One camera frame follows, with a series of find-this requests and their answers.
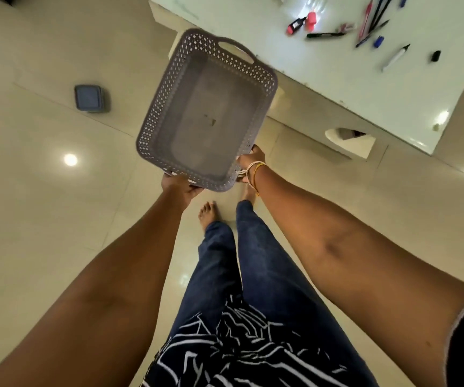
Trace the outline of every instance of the hand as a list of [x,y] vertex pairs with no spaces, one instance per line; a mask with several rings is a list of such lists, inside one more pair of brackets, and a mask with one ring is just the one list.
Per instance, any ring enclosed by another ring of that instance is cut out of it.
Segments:
[[203,188],[193,186],[185,175],[164,174],[160,183],[164,192],[174,192],[181,197],[183,208],[187,208],[191,200],[203,191]]
[[[266,155],[257,145],[252,147],[252,153],[248,155],[241,155],[237,158],[237,162],[242,169],[246,170],[250,164],[253,162],[266,162]],[[250,172],[254,171],[255,166],[250,169]],[[239,178],[238,182],[247,182],[247,177]]]

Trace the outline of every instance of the foot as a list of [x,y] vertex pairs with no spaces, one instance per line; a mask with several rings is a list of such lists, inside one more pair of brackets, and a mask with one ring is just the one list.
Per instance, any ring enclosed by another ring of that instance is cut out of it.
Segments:
[[220,221],[220,214],[216,202],[206,202],[202,209],[200,209],[198,219],[202,225],[203,232],[205,232],[210,223]]
[[250,201],[252,205],[255,203],[255,189],[250,186],[248,183],[244,185],[244,191],[243,191],[243,197],[241,198],[241,201]]

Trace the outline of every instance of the shirt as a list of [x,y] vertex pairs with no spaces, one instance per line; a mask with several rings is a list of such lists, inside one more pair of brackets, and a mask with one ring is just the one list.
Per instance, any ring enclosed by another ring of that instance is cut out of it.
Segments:
[[[464,386],[464,310],[447,347],[448,386]],[[213,333],[196,314],[168,338],[144,378],[144,387],[364,386],[366,378],[241,298],[226,301]]]

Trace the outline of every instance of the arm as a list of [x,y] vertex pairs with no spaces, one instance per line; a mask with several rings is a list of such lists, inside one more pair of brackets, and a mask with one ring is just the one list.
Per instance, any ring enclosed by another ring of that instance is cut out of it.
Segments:
[[68,286],[0,364],[0,387],[127,387],[148,351],[182,212],[202,189],[163,193]]
[[[254,147],[253,154],[238,160],[246,168],[264,161],[264,154]],[[259,167],[254,182],[318,290],[414,384],[443,386],[445,346],[464,307],[464,282],[267,166]]]

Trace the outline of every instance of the jeans leg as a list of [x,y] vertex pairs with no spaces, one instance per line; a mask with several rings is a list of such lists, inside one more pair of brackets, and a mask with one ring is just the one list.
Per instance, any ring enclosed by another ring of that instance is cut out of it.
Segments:
[[250,201],[237,205],[239,265],[243,297],[266,315],[324,347],[337,361],[375,378],[304,273],[254,213]]
[[225,308],[226,296],[241,293],[234,234],[227,224],[214,221],[205,229],[205,237],[198,247],[198,264],[187,285],[170,336],[198,312],[202,312],[206,325],[213,331]]

